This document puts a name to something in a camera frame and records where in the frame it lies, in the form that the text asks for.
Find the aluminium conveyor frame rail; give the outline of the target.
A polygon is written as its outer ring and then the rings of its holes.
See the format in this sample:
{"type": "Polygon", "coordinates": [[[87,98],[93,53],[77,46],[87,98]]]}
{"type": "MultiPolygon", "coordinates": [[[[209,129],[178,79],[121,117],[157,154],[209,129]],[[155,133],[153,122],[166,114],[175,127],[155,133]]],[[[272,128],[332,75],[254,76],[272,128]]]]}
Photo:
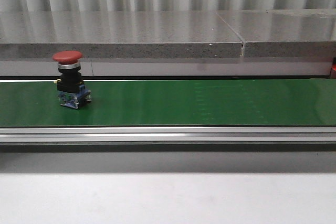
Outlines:
{"type": "Polygon", "coordinates": [[[4,127],[1,145],[335,143],[333,126],[4,127]]]}

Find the green conveyor belt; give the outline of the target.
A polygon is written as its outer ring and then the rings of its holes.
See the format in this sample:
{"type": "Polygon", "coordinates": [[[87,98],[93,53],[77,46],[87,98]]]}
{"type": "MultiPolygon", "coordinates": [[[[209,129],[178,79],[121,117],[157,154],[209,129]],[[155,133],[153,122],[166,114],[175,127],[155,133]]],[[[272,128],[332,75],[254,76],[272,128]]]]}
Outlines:
{"type": "Polygon", "coordinates": [[[1,126],[335,125],[335,80],[89,81],[59,104],[53,82],[1,83],[1,126]]]}

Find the grey speckled stone slab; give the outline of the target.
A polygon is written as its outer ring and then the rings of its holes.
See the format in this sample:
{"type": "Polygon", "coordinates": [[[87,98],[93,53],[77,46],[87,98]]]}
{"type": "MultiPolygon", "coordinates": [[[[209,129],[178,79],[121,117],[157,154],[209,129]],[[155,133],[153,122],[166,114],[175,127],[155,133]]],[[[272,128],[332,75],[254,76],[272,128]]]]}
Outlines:
{"type": "Polygon", "coordinates": [[[236,59],[241,46],[215,12],[1,13],[2,59],[236,59]]]}

